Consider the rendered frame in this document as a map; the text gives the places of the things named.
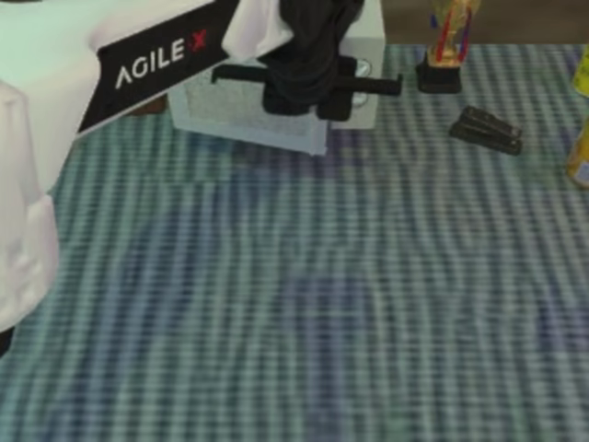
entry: trophy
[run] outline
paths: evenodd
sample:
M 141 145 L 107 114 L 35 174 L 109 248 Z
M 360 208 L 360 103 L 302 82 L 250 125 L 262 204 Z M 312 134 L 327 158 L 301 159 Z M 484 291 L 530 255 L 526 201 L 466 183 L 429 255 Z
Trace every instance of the trophy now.
M 457 94 L 462 90 L 460 65 L 468 52 L 470 22 L 480 0 L 431 0 L 432 27 L 439 29 L 438 41 L 427 49 L 417 67 L 418 88 L 426 94 Z M 462 30 L 461 42 L 455 39 Z

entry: red letter x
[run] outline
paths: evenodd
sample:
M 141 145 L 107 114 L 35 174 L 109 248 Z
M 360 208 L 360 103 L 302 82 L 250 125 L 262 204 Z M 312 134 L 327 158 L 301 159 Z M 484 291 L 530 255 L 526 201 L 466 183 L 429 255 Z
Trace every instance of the red letter x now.
M 206 29 L 197 30 L 192 32 L 192 45 L 191 49 L 193 52 L 197 52 L 199 49 L 206 46 Z

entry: black base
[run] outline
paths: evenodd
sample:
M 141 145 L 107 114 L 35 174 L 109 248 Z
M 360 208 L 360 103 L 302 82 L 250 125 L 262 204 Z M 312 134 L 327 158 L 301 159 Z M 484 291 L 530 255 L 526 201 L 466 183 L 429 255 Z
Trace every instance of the black base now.
M 427 63 L 427 55 L 415 67 L 417 87 L 424 94 L 459 94 L 462 92 L 460 67 L 433 67 Z
M 0 357 L 4 356 L 5 353 L 10 349 L 14 332 L 14 327 L 12 329 L 0 331 Z

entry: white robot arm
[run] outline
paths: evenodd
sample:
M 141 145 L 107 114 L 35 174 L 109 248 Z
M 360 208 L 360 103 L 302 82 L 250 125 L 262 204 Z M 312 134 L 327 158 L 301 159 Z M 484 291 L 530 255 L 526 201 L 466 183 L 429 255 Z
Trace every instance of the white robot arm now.
M 74 140 L 229 55 L 282 48 L 280 1 L 0 0 L 0 355 L 55 278 L 47 193 Z

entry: yellow can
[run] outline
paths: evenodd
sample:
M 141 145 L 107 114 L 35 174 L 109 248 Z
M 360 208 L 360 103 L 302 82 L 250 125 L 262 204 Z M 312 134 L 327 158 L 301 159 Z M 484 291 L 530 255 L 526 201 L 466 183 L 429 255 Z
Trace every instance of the yellow can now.
M 585 46 L 583 57 L 572 78 L 572 85 L 584 97 L 589 97 L 589 44 Z
M 589 118 L 569 154 L 567 175 L 580 187 L 589 189 Z

